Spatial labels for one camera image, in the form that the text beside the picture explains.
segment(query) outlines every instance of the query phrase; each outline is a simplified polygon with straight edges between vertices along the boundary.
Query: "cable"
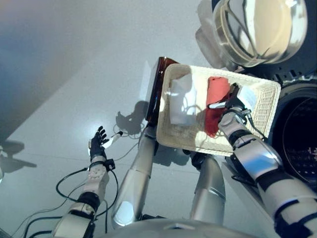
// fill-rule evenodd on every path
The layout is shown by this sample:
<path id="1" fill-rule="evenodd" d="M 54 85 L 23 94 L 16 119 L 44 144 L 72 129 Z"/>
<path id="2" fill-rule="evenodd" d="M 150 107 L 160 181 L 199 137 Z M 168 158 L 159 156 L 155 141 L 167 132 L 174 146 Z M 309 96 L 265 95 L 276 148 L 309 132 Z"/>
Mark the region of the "cable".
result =
<path id="1" fill-rule="evenodd" d="M 29 238 L 34 238 L 34 237 L 36 237 L 36 236 L 38 236 L 38 235 L 42 235 L 42 234 L 50 234 L 50 233 L 52 233 L 52 231 L 41 231 L 41 232 L 36 232 L 36 233 L 32 234 Z"/>
<path id="2" fill-rule="evenodd" d="M 70 196 L 70 195 L 71 195 L 75 190 L 77 190 L 78 188 L 80 188 L 80 187 L 82 187 L 83 185 L 85 185 L 83 182 L 81 182 L 81 183 L 82 183 L 82 184 L 79 185 L 79 186 L 77 186 L 77 187 L 75 187 L 75 188 L 68 194 L 68 196 Z M 64 205 L 67 200 L 68 200 L 68 198 L 66 198 L 59 206 L 57 206 L 57 207 L 55 207 L 55 208 L 44 209 L 44 210 L 35 212 L 35 213 L 33 213 L 32 215 L 26 217 L 26 218 L 21 222 L 21 224 L 18 226 L 18 228 L 15 230 L 15 232 L 14 232 L 10 237 L 13 238 L 13 236 L 17 233 L 17 231 L 21 228 L 21 226 L 23 225 L 23 223 L 24 223 L 26 220 L 28 220 L 28 219 L 30 219 L 31 217 L 33 217 L 33 216 L 35 216 L 35 215 L 37 215 L 37 214 L 40 214 L 40 213 L 55 211 L 55 210 L 57 210 L 58 208 L 60 208 L 62 205 Z"/>
<path id="3" fill-rule="evenodd" d="M 135 146 L 137 146 L 137 145 L 138 145 L 138 143 L 136 143 L 135 145 L 133 145 L 133 146 L 131 147 L 131 149 L 130 149 L 127 153 L 125 153 L 125 155 L 123 155 L 123 156 L 121 156 L 119 159 L 116 159 L 116 160 L 113 160 L 113 161 L 118 161 L 118 160 L 123 159 L 123 158 L 126 157 L 127 154 L 129 154 L 129 153 L 133 150 L 133 148 L 134 148 Z"/>
<path id="4" fill-rule="evenodd" d="M 115 198 L 114 198 L 114 201 L 111 203 L 111 205 L 106 208 L 103 212 L 99 213 L 98 215 L 96 215 L 96 218 L 101 216 L 102 214 L 106 213 L 108 210 L 110 210 L 110 208 L 114 205 L 115 201 L 117 200 L 117 197 L 118 197 L 118 191 L 119 191 L 119 183 L 118 183 L 118 179 L 117 179 L 117 176 L 115 175 L 114 171 L 110 170 L 110 172 L 112 172 L 114 178 L 115 178 L 115 182 L 117 184 L 117 192 L 115 194 Z"/>
<path id="5" fill-rule="evenodd" d="M 72 173 L 66 175 L 65 177 L 63 177 L 63 178 L 56 184 L 56 187 L 55 187 L 56 192 L 57 192 L 60 196 L 62 196 L 62 197 L 64 197 L 64 198 L 68 198 L 69 200 L 71 200 L 71 201 L 73 201 L 73 202 L 76 202 L 76 201 L 77 201 L 76 199 L 73 199 L 73 198 L 71 198 L 71 197 L 69 197 L 69 196 L 66 196 L 66 195 L 64 195 L 63 193 L 61 193 L 61 192 L 59 191 L 59 189 L 58 189 L 58 186 L 59 186 L 65 179 L 69 178 L 70 176 L 73 176 L 73 175 L 78 174 L 78 173 L 80 173 L 80 172 L 86 171 L 87 169 L 88 169 L 88 168 L 83 168 L 83 169 L 81 169 L 81 170 L 72 172 Z"/>
<path id="6" fill-rule="evenodd" d="M 262 140 L 263 140 L 263 141 L 266 141 L 266 140 L 267 140 L 267 137 L 266 137 L 260 130 L 258 130 L 258 129 L 254 126 L 253 119 L 252 119 L 252 116 L 251 116 L 250 113 L 247 114 L 247 117 L 248 117 L 249 122 L 250 122 L 251 126 L 253 127 L 253 129 L 254 129 L 257 133 L 259 133 L 259 134 L 262 136 Z"/>
<path id="7" fill-rule="evenodd" d="M 39 221 L 39 220 L 50 220 L 50 219 L 61 219 L 62 217 L 39 217 L 36 219 L 33 219 L 26 227 L 25 232 L 24 232 L 24 236 L 23 238 L 26 238 L 26 235 L 28 234 L 30 225 L 32 225 L 34 222 Z"/>
<path id="8" fill-rule="evenodd" d="M 108 203 L 106 200 L 104 200 L 106 203 L 106 218 L 105 218 L 105 233 L 108 233 Z"/>

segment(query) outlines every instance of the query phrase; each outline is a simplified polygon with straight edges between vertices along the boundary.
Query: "red cloth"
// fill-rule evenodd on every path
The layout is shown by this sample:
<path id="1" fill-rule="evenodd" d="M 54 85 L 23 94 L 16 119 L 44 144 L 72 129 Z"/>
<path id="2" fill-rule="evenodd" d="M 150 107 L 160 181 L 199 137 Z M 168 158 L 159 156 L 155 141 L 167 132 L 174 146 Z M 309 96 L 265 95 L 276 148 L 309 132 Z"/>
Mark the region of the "red cloth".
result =
<path id="1" fill-rule="evenodd" d="M 211 137 L 215 137 L 218 132 L 218 121 L 225 108 L 208 108 L 209 104 L 223 102 L 228 99 L 230 84 L 228 79 L 223 77 L 210 77 L 208 79 L 208 91 L 206 101 L 206 116 L 205 116 L 205 132 Z"/>

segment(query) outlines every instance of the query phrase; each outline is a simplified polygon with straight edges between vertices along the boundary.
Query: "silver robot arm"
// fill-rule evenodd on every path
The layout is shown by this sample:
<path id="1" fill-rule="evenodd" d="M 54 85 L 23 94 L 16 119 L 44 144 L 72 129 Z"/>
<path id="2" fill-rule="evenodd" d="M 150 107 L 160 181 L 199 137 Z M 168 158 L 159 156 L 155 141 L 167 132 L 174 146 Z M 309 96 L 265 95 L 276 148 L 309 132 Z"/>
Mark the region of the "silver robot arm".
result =
<path id="1" fill-rule="evenodd" d="M 316 236 L 317 195 L 287 174 L 278 153 L 245 127 L 245 115 L 250 115 L 250 111 L 244 110 L 241 101 L 228 102 L 229 109 L 218 124 L 233 147 L 228 162 L 239 174 L 256 183 L 266 211 L 274 220 L 275 231 L 281 237 Z"/>
<path id="2" fill-rule="evenodd" d="M 113 160 L 107 160 L 105 148 L 114 143 L 122 132 L 106 139 L 105 130 L 99 127 L 89 142 L 90 160 L 88 179 L 77 201 L 61 218 L 52 232 L 54 238 L 92 238 L 97 209 L 104 199 L 109 181 L 108 171 L 115 168 Z"/>

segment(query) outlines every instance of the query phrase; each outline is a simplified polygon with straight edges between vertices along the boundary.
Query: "robot forearm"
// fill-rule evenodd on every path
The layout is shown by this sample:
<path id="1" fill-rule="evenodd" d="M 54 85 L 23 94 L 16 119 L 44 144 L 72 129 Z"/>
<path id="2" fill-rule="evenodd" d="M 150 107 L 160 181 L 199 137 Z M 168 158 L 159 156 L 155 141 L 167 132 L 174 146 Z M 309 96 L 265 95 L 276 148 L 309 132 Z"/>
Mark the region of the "robot forearm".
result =
<path id="1" fill-rule="evenodd" d="M 317 196 L 303 182 L 288 175 L 277 152 L 251 134 L 233 108 L 223 115 L 219 129 L 233 147 L 230 163 L 252 179 L 281 237 L 309 237 L 317 233 Z"/>

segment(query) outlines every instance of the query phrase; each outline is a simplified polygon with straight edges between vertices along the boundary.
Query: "wicker basket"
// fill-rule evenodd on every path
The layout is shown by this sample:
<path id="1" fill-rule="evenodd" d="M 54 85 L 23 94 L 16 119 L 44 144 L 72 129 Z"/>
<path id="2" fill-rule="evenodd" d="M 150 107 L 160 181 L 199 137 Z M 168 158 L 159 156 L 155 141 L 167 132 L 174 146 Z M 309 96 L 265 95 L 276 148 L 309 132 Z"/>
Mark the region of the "wicker basket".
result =
<path id="1" fill-rule="evenodd" d="M 170 123 L 169 90 L 173 79 L 179 79 L 188 73 L 194 75 L 193 83 L 197 90 L 196 124 L 178 126 Z M 254 91 L 257 103 L 252 112 L 253 121 L 256 128 L 268 136 L 280 93 L 280 85 L 278 83 L 220 69 L 172 64 L 165 71 L 160 99 L 157 129 L 157 140 L 160 144 L 207 154 L 223 156 L 232 154 L 232 148 L 221 132 L 218 132 L 215 138 L 209 137 L 204 132 L 204 109 L 206 108 L 208 78 L 210 76 L 225 77 L 230 84 L 236 82 L 240 85 L 249 86 Z M 247 128 L 259 136 L 250 123 L 247 123 Z"/>

